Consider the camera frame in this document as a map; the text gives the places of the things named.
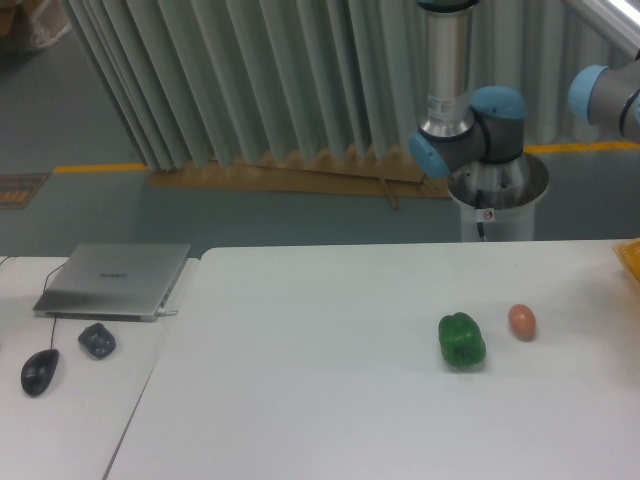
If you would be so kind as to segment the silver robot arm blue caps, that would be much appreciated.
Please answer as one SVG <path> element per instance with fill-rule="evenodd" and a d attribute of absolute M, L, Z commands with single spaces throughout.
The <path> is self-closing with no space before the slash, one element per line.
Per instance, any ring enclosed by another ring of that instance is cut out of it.
<path fill-rule="evenodd" d="M 473 1 L 421 1 L 427 15 L 428 100 L 409 137 L 410 152 L 429 177 L 440 179 L 479 161 L 510 163 L 523 154 L 526 104 L 511 88 L 469 90 Z M 578 118 L 636 143 L 639 63 L 620 69 L 592 65 L 572 81 L 567 98 Z"/>

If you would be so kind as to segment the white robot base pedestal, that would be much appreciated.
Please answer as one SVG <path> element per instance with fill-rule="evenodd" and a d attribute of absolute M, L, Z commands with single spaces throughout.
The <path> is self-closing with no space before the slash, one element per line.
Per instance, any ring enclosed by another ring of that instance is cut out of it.
<path fill-rule="evenodd" d="M 503 164 L 476 161 L 453 173 L 447 187 L 459 207 L 461 240 L 531 241 L 549 180 L 545 164 L 529 153 Z"/>

